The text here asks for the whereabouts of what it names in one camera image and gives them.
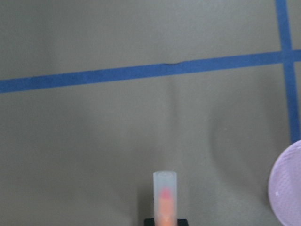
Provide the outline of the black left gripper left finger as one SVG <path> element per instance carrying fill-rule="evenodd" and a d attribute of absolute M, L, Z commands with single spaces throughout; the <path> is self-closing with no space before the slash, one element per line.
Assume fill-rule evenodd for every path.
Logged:
<path fill-rule="evenodd" d="M 143 226 L 155 226 L 155 221 L 153 218 L 147 218 L 143 221 Z"/>

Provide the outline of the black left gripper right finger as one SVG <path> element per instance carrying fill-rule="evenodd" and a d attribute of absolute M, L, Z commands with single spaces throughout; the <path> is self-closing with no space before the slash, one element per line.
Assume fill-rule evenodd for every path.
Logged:
<path fill-rule="evenodd" d="M 177 226 L 188 226 L 187 219 L 184 218 L 178 218 L 177 219 Z"/>

